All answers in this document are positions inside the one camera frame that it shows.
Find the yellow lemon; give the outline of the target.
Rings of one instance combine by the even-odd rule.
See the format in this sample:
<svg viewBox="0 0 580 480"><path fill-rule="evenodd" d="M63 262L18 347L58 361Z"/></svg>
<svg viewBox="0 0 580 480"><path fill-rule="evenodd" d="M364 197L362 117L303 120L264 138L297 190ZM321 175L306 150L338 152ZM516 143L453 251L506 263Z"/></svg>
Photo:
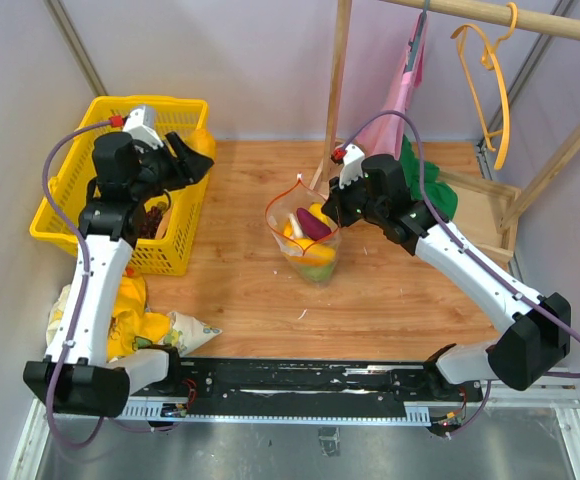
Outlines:
<svg viewBox="0 0 580 480"><path fill-rule="evenodd" d="M207 129L197 129L190 133L185 143L195 152L211 159L216 158L216 141Z"/></svg>

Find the yellow bananas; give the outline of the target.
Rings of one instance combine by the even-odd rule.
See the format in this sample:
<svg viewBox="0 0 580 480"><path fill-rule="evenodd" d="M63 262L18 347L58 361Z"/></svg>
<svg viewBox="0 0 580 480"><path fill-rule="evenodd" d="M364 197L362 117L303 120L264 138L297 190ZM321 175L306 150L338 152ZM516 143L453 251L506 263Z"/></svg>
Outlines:
<svg viewBox="0 0 580 480"><path fill-rule="evenodd" d="M326 226L329 225L328 217L321 211L322 205L319 203L312 203L308 209L308 211L320 222L325 224Z"/></svg>

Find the purple sweet potato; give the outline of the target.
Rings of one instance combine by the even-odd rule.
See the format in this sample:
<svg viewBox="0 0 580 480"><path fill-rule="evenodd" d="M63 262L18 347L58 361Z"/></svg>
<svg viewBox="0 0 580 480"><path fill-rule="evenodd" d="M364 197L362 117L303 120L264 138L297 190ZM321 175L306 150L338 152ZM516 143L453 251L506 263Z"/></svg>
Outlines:
<svg viewBox="0 0 580 480"><path fill-rule="evenodd" d="M321 240L328 237L332 230L327 223L322 222L305 208L296 210L296 218L300 224L302 232L312 240Z"/></svg>

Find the clear zip bag orange zipper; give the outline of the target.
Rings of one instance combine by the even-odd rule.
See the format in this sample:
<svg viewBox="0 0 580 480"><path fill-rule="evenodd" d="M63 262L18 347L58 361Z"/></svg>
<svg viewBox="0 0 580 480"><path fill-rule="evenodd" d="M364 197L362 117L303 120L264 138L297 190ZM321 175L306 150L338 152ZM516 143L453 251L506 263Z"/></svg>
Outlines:
<svg viewBox="0 0 580 480"><path fill-rule="evenodd" d="M305 280L325 285L339 255L339 226L322 212L325 198L303 181L302 175L266 207L265 220L281 254Z"/></svg>

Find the white garlic toy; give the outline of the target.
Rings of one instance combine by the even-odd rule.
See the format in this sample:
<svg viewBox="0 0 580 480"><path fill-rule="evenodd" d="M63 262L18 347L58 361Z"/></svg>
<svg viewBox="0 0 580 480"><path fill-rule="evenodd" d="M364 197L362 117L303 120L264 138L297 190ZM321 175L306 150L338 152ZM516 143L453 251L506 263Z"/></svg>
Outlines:
<svg viewBox="0 0 580 480"><path fill-rule="evenodd" d="M288 224L290 231L287 236L294 240L301 239L303 237L303 231L294 213L288 214Z"/></svg>

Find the orange mango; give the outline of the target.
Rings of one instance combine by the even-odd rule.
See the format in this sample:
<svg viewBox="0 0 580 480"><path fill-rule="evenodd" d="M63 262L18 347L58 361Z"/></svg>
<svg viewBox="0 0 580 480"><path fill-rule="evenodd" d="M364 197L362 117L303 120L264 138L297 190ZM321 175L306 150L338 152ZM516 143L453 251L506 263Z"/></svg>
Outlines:
<svg viewBox="0 0 580 480"><path fill-rule="evenodd" d="M323 266L336 260L336 250L309 238L289 240L287 255L292 261L310 266Z"/></svg>

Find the green cabbage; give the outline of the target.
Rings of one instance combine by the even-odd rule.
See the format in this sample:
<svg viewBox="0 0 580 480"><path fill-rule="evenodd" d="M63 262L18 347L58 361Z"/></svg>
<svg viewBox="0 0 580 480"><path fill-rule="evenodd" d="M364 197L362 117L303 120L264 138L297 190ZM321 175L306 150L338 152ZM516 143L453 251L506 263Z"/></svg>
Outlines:
<svg viewBox="0 0 580 480"><path fill-rule="evenodd" d="M310 282L322 284L329 281L333 274L334 268L334 264L323 266L301 265L299 267L299 273L303 276L304 279Z"/></svg>

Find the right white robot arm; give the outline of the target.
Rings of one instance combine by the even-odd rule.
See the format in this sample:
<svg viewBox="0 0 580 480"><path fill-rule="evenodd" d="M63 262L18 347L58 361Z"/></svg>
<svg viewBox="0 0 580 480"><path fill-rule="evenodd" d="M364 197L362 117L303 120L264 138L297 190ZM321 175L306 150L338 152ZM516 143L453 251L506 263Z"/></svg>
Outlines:
<svg viewBox="0 0 580 480"><path fill-rule="evenodd" d="M336 153L322 211L340 227L359 220L379 227L410 255L449 278L499 332L494 342L451 344L430 358L425 392L444 400L470 380L499 380L524 391L570 352L571 306L544 296L483 254L443 213L412 199L401 164L389 154Z"/></svg>

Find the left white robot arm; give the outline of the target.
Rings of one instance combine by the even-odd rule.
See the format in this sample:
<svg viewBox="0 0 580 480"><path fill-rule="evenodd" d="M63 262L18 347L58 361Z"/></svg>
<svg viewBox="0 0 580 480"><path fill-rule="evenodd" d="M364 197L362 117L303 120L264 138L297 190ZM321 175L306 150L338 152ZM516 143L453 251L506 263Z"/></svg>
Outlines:
<svg viewBox="0 0 580 480"><path fill-rule="evenodd" d="M78 257L64 317L40 361L26 363L23 380L49 415L119 416L137 391L151 385L177 393L184 383L173 346L148 346L108 360L108 332L123 273L145 220L145 204L165 192L201 182L213 156L175 132L161 146L111 132L94 142L95 176L79 220L70 226Z"/></svg>

